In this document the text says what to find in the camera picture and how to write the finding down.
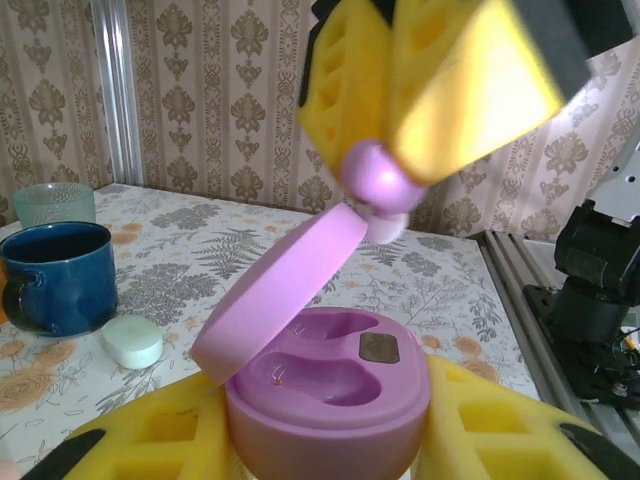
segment white lid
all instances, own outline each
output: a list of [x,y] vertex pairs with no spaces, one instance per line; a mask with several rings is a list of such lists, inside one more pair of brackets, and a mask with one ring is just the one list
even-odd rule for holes
[[124,368],[147,368],[162,355],[162,329],[140,315],[121,315],[102,327],[102,344]]

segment blue ceramic mug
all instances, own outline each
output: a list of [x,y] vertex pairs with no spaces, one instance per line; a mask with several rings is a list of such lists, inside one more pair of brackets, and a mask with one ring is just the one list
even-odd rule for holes
[[111,233],[86,222],[27,228],[0,242],[2,306],[17,328],[68,337],[100,328],[116,312]]

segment glass cup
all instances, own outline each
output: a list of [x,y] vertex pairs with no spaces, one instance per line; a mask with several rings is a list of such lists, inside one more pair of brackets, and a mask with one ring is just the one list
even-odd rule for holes
[[42,183],[18,190],[13,201],[22,228],[57,222],[96,222],[93,188],[81,183]]

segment rose print pattern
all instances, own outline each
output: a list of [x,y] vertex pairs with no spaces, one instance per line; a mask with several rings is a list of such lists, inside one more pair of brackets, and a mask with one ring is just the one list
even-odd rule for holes
[[[171,28],[170,41],[187,34],[186,27]],[[24,468],[92,418],[198,372],[189,350],[217,302],[278,239],[309,218],[122,185],[98,190],[96,202],[98,222],[113,235],[118,313],[160,326],[163,353],[156,364],[129,371],[107,357],[99,333],[54,341],[2,325],[0,416],[7,429],[0,436],[15,446],[12,453]],[[0,239],[18,229],[0,229]],[[390,245],[363,243],[309,306],[386,315],[413,331],[426,353],[537,398],[473,241],[407,232]]]

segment earbud case lid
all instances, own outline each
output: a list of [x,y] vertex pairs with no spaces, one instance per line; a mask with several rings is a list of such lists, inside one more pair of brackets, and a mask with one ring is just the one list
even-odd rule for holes
[[216,386],[224,384],[308,305],[366,233],[366,221],[344,203],[298,225],[220,300],[191,358]]

